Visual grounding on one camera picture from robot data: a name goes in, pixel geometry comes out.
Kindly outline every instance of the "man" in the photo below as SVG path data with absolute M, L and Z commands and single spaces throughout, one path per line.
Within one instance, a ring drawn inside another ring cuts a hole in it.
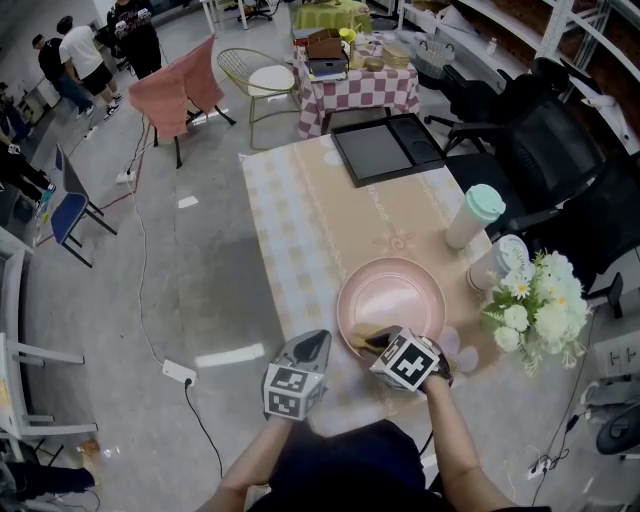
M 74 28 L 71 16 L 62 18 L 57 30 L 64 36 L 60 43 L 60 61 L 75 83 L 82 83 L 91 94 L 99 94 L 106 102 L 104 120 L 107 121 L 120 108 L 116 102 L 122 95 L 96 48 L 93 32 L 87 26 Z
M 18 188 L 36 203 L 36 209 L 40 208 L 42 199 L 40 190 L 53 192 L 56 189 L 56 186 L 47 179 L 46 174 L 31 167 L 20 154 L 20 148 L 2 134 L 0 134 L 0 181 Z
M 139 79 L 162 66 L 158 34 L 151 25 L 152 14 L 149 0 L 116 0 L 107 13 L 107 24 Z
M 22 120 L 18 109 L 16 109 L 14 99 L 7 94 L 7 88 L 7 84 L 0 82 L 0 121 L 6 123 L 6 120 L 9 120 L 13 131 L 16 132 L 13 141 L 20 142 L 22 139 L 26 139 L 31 134 L 31 131 Z
M 60 96 L 68 98 L 76 104 L 78 107 L 76 118 L 80 118 L 82 114 L 89 117 L 94 111 L 93 103 L 89 101 L 78 84 L 71 80 L 60 62 L 60 43 L 62 43 L 62 39 L 54 37 L 47 41 L 42 34 L 33 38 L 33 48 L 39 52 L 40 69 Z
M 483 472 L 453 401 L 449 377 L 448 371 L 431 374 L 422 385 L 440 494 L 425 489 L 415 443 L 388 420 L 323 438 L 305 423 L 272 416 L 198 512 L 241 512 L 249 488 L 265 484 L 271 492 L 254 501 L 252 512 L 491 512 L 516 507 Z

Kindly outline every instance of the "concrete floor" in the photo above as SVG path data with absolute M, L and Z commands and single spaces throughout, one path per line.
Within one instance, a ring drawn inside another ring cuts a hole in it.
M 285 4 L 273 22 L 251 22 L 243 31 L 235 13 L 218 24 L 217 54 L 229 47 L 261 49 L 275 57 L 290 53 L 289 16 Z M 189 14 L 159 29 L 169 61 L 208 36 L 204 14 Z M 220 117 L 194 128 L 181 139 L 184 166 L 175 169 L 171 141 L 149 148 L 143 157 L 135 194 L 144 220 L 148 261 L 142 292 L 145 326 L 160 360 L 169 358 L 194 367 L 194 358 L 262 343 L 260 359 L 203 369 L 190 393 L 202 421 L 220 449 L 224 469 L 264 425 L 260 381 L 269 357 L 281 346 L 282 334 L 271 299 L 255 228 L 249 210 L 239 154 L 250 154 L 247 98 L 214 63 L 226 96 L 220 107 L 238 123 Z M 134 79 L 120 73 L 118 83 Z M 421 91 L 422 114 L 447 115 L 438 93 Z M 281 100 L 268 104 L 282 109 Z M 140 115 L 128 104 L 83 141 L 88 120 L 75 120 L 61 105 L 35 153 L 34 164 L 53 167 L 59 141 L 72 152 L 85 188 L 98 205 L 127 192 L 115 176 L 132 157 L 141 134 Z M 350 118 L 342 117 L 342 122 Z M 269 118 L 258 125 L 257 143 L 277 146 L 297 140 L 294 114 Z M 57 171 L 54 181 L 60 182 Z M 178 209 L 180 199 L 195 196 L 198 204 Z M 143 265 L 143 234 L 131 197 L 105 210 L 112 236 L 91 220 L 78 233 L 88 269 L 55 242 L 37 248 L 32 258 L 23 308 L 24 341 L 84 354 L 81 368 L 47 366 L 29 371 L 35 411 L 51 413 L 59 422 L 95 421 L 102 446 L 98 462 L 101 510 L 191 511 L 215 490 L 215 454 L 189 410 L 180 384 L 165 377 L 152 358 L 140 327 L 138 286 Z M 591 380 L 588 363 L 581 382 Z M 576 372 L 559 364 L 545 366 L 529 379 L 519 363 L 504 357 L 493 368 L 456 388 L 487 473 L 515 500 L 531 503 L 539 480 L 524 473 L 536 458 L 531 444 L 545 453 L 566 407 Z M 397 419 L 420 446 L 429 431 L 426 410 Z M 53 442 L 75 446 L 88 436 L 66 436 Z M 551 453 L 559 449 L 561 436 Z M 620 463 L 596 453 L 593 427 L 583 421 L 569 434 L 570 456 L 559 463 L 542 487 L 537 503 L 555 510 L 579 510 L 587 497 L 630 499 L 638 490 L 637 462 Z M 73 449 L 62 463 L 73 463 Z M 587 481 L 595 481 L 588 494 Z M 90 495 L 69 496 L 70 504 L 95 510 Z

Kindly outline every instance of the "pink plate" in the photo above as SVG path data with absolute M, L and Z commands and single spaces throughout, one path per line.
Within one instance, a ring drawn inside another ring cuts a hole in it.
M 338 326 L 347 342 L 356 324 L 401 325 L 437 340 L 446 319 L 444 294 L 423 267 L 402 258 L 380 258 L 356 270 L 338 296 Z

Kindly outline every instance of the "yellow tablecloth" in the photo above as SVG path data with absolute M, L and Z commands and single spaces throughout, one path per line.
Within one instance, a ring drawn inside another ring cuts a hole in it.
M 392 390 L 363 368 L 336 325 L 342 284 L 381 256 L 413 260 L 431 272 L 447 303 L 443 350 L 458 381 L 495 361 L 480 327 L 481 297 L 466 282 L 471 261 L 491 247 L 483 232 L 464 251 L 444 232 L 464 194 L 446 167 L 354 188 L 329 135 L 259 153 L 243 170 L 260 249 L 285 338 L 313 329 L 333 334 L 328 393 L 312 427 L 333 436 L 424 400 Z
M 340 0 L 340 5 L 335 2 L 324 4 L 304 4 L 298 9 L 296 28 L 343 28 L 351 26 L 352 15 L 354 27 L 360 27 L 361 32 L 370 34 L 372 31 L 369 8 L 362 2 L 353 0 Z

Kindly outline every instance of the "tablecloth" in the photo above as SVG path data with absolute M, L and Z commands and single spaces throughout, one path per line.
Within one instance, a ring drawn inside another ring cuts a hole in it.
M 341 0 L 340 4 L 327 2 L 324 4 L 304 4 L 296 14 L 296 28 L 352 28 L 361 25 L 360 31 L 371 33 L 371 16 L 369 8 L 362 2 L 354 0 Z
M 373 376 L 339 334 L 339 290 L 372 259 L 410 259 L 438 280 L 447 302 L 441 342 L 459 381 L 498 357 L 480 327 L 481 297 L 465 278 L 491 244 L 481 233 L 463 251 L 446 245 L 463 199 L 446 167 L 356 189 L 329 135 L 247 157 L 242 166 L 285 338 L 313 329 L 333 335 L 329 391 L 309 418 L 316 432 L 337 435 L 425 400 Z
M 361 57 L 381 56 L 382 44 L 390 40 L 381 34 L 368 39 L 370 44 L 356 47 Z M 369 107 L 389 107 L 394 113 L 420 112 L 418 72 L 411 64 L 407 69 L 385 66 L 375 72 L 353 69 L 346 80 L 312 83 L 306 50 L 296 46 L 293 67 L 302 107 L 298 133 L 303 139 L 321 135 L 322 121 L 329 112 Z

